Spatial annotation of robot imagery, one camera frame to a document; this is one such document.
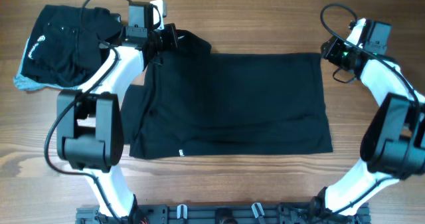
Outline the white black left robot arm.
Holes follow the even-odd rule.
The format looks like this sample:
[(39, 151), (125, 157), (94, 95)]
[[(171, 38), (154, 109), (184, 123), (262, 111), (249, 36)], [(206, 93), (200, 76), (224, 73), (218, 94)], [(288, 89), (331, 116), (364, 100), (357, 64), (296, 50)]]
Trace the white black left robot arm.
[(62, 90), (58, 95), (58, 115), (48, 135), (56, 135), (60, 159), (68, 161), (69, 175), (82, 175), (93, 183), (100, 203), (101, 223), (134, 223), (138, 219), (135, 195), (129, 190), (119, 166), (124, 150), (124, 132), (118, 95), (99, 92), (105, 79), (119, 83), (120, 54), (111, 48), (113, 61), (86, 90)]

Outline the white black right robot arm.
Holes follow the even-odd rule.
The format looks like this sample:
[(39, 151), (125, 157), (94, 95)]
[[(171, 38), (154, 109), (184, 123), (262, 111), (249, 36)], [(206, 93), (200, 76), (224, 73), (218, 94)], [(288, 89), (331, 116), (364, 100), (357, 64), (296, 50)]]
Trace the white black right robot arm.
[(424, 174), (424, 96), (387, 56), (351, 46), (337, 37), (321, 46), (323, 58), (350, 70), (379, 105), (363, 136), (360, 158), (336, 183), (310, 202), (309, 218), (344, 221), (382, 189)]

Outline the black t-shirt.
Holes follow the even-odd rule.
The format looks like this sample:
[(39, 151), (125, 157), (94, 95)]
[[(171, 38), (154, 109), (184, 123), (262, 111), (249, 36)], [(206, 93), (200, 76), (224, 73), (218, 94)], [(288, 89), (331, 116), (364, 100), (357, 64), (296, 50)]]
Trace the black t-shirt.
[(180, 30), (178, 47), (131, 85), (121, 115), (133, 158), (332, 151), (321, 57), (213, 53)]

